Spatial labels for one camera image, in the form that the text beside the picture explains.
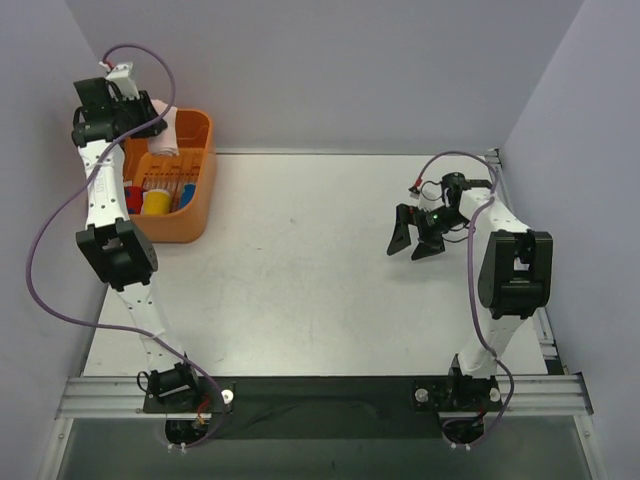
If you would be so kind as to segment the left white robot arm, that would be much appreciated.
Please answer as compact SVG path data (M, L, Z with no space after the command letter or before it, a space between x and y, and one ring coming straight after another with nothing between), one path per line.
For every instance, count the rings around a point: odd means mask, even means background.
M141 338L148 362L146 395L168 409L191 411L201 402L202 387L157 299L152 276L158 258L130 219L124 188L125 140L157 136L167 123L144 91L126 96L102 77L74 87L81 105L74 113L72 141L89 182L86 226L76 233L76 243L121 299Z

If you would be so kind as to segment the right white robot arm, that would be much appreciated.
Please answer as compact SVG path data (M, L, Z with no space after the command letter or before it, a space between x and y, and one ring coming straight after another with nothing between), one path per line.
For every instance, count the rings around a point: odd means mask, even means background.
M412 260L422 261L444 253L446 236L456 230L467 247L471 333L454 355L441 396L463 410L498 404L497 375L523 366L517 353L532 356L533 320L550 298L554 240L519 220L493 182L454 172L435 193L396 206L387 253L411 248Z

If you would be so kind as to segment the green blue yellow towel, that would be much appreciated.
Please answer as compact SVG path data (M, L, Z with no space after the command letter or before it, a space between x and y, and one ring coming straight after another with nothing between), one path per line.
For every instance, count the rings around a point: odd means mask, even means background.
M188 182L183 185L183 188L181 190L181 194L179 197L179 203L178 203L179 209L185 208L191 202L192 198L194 197L195 191L196 191L195 183Z

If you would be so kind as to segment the pink towel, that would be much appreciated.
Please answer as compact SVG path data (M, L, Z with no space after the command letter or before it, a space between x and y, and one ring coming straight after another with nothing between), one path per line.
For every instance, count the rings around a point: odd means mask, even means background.
M175 106L171 106L168 113L163 117L167 127L157 136L150 137L148 139L148 151L152 155L156 156L171 156L176 157L179 155L179 147L176 133L176 119L178 109Z

